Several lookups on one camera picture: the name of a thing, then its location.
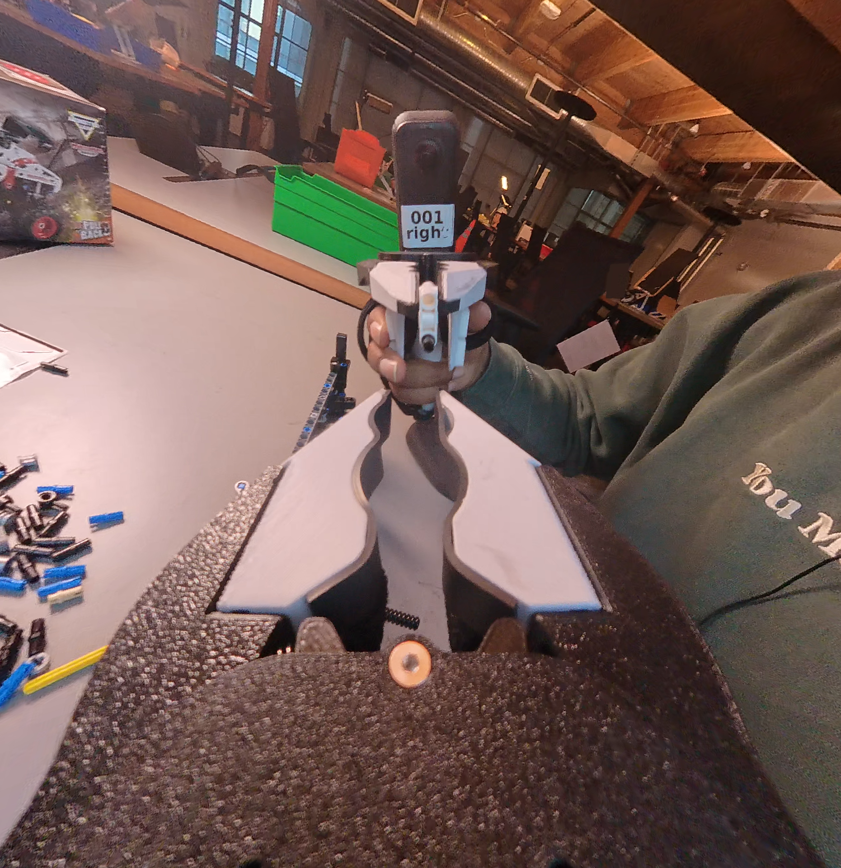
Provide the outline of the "black round lamp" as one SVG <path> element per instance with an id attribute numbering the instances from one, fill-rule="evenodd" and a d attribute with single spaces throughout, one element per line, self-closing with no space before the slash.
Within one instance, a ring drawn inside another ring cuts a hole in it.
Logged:
<path id="1" fill-rule="evenodd" d="M 561 121 L 558 132 L 556 132 L 552 144 L 548 147 L 541 164 L 536 170 L 530 189 L 526 193 L 526 200 L 529 200 L 543 178 L 550 160 L 556 155 L 558 147 L 564 143 L 570 122 L 576 118 L 586 122 L 593 122 L 597 118 L 597 111 L 581 97 L 564 90 L 559 90 L 551 85 L 549 86 L 540 78 L 534 81 L 532 89 L 527 94 L 527 98 L 537 109 L 544 111 L 553 119 Z"/>

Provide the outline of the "toy truck set box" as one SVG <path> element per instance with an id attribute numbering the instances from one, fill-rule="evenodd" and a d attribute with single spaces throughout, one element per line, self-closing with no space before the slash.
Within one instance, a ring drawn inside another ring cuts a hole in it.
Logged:
<path id="1" fill-rule="evenodd" d="M 105 110 L 0 59 L 0 241 L 113 240 Z"/>

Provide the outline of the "grey desk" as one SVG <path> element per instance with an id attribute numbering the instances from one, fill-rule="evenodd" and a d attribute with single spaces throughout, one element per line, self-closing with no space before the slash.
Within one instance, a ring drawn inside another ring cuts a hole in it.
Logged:
<path id="1" fill-rule="evenodd" d="M 91 539 L 80 599 L 0 598 L 25 625 L 46 618 L 54 667 L 109 643 L 235 485 L 288 458 L 337 333 L 349 394 L 376 389 L 352 307 L 121 213 L 114 229 L 113 246 L 0 259 L 0 323 L 65 349 L 69 369 L 0 389 L 0 459 L 40 466 L 16 491 L 73 484 L 67 534 Z M 115 511 L 122 524 L 89 526 Z"/>

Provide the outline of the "red plastic bin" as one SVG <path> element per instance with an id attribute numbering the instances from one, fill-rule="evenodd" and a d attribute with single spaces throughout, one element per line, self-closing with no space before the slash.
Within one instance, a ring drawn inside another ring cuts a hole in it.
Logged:
<path id="1" fill-rule="evenodd" d="M 337 174 L 371 188 L 378 177 L 385 148 L 372 134 L 360 129 L 343 128 L 334 162 Z"/>

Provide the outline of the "white bent beam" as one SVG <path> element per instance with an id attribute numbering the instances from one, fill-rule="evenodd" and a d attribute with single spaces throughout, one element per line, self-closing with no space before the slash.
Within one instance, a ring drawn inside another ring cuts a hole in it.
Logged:
<path id="1" fill-rule="evenodd" d="M 441 360 L 438 287 L 426 280 L 418 288 L 418 335 L 416 349 L 421 359 Z"/>

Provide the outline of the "brick truck chassis model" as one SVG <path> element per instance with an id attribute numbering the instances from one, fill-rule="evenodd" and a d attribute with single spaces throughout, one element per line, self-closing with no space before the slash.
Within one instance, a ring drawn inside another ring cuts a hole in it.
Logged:
<path id="1" fill-rule="evenodd" d="M 336 336 L 330 372 L 283 482 L 298 484 L 293 516 L 301 529 L 298 578 L 308 580 L 303 601 L 328 619 L 350 649 L 375 649 L 386 623 L 417 630 L 416 615 L 388 606 L 385 570 L 370 499 L 384 478 L 382 446 L 391 429 L 392 399 L 377 392 L 360 409 L 347 396 L 348 337 Z"/>

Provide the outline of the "person's right hand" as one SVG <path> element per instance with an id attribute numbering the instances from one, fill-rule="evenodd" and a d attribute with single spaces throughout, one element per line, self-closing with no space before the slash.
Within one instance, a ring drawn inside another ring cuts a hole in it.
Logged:
<path id="1" fill-rule="evenodd" d="M 403 359 L 390 347 L 387 310 L 375 305 L 366 320 L 369 331 L 366 361 L 387 381 L 390 390 L 406 405 L 424 406 L 435 401 L 440 391 L 460 392 L 474 385 L 485 373 L 491 359 L 491 341 L 467 352 L 462 367 L 449 369 L 445 360 L 432 362 Z"/>

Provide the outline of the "pile of small brick parts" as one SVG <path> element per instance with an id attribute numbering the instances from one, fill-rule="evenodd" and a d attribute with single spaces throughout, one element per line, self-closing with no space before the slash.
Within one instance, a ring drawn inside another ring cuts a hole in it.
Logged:
<path id="1" fill-rule="evenodd" d="M 0 598 L 32 594 L 46 607 L 59 607 L 83 591 L 86 567 L 77 560 L 91 540 L 66 532 L 73 484 L 38 483 L 28 503 L 16 491 L 39 469 L 34 454 L 11 463 L 0 459 Z M 46 618 L 25 625 L 0 611 L 0 712 L 50 667 Z"/>

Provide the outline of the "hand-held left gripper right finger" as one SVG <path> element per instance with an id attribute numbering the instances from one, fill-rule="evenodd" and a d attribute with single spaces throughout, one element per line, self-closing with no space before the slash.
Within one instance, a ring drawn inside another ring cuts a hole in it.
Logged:
<path id="1" fill-rule="evenodd" d="M 516 617 L 602 610 L 540 463 L 449 393 L 439 393 L 438 407 L 451 422 L 441 438 L 458 472 L 447 550 L 458 572 Z"/>

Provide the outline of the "wood edged table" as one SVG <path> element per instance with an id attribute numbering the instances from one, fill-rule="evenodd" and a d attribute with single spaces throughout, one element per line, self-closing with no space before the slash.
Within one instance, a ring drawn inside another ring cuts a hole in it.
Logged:
<path id="1" fill-rule="evenodd" d="M 115 211 L 361 309 L 368 293 L 356 268 L 272 230 L 274 187 L 263 175 L 174 180 L 179 172 L 110 137 Z"/>

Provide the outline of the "person's green sweatshirt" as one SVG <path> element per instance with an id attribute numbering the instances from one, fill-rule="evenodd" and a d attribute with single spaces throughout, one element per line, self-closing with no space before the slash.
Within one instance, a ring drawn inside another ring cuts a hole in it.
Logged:
<path id="1" fill-rule="evenodd" d="M 602 499 L 701 625 L 761 761 L 841 866 L 841 271 L 682 311 L 597 371 Z"/>

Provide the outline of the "white sticker sheet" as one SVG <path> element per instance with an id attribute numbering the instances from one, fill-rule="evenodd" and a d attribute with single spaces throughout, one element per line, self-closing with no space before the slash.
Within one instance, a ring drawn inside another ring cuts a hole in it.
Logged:
<path id="1" fill-rule="evenodd" d="M 66 350 L 0 323 L 0 388 L 57 363 Z"/>

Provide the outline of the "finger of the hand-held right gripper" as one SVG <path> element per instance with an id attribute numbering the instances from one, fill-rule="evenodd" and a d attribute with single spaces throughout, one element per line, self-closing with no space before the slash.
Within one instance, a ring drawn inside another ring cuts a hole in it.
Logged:
<path id="1" fill-rule="evenodd" d="M 484 298 L 486 280 L 486 270 L 475 262 L 446 261 L 439 265 L 438 324 L 451 371 L 465 363 L 470 309 Z"/>
<path id="2" fill-rule="evenodd" d="M 413 263 L 376 263 L 369 272 L 371 298 L 385 309 L 387 342 L 403 359 L 420 359 L 419 282 Z"/>

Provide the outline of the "green bin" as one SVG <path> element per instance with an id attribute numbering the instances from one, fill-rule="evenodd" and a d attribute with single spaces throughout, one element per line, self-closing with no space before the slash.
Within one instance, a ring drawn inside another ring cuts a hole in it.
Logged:
<path id="1" fill-rule="evenodd" d="M 301 166 L 274 168 L 272 229 L 350 266 L 399 251 L 395 212 Z"/>

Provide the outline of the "pale tilted panel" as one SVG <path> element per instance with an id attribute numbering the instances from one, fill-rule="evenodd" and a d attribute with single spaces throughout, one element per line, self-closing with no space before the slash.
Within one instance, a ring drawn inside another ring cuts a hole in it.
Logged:
<path id="1" fill-rule="evenodd" d="M 568 373 L 609 359 L 621 352 L 609 320 L 602 320 L 556 345 Z"/>

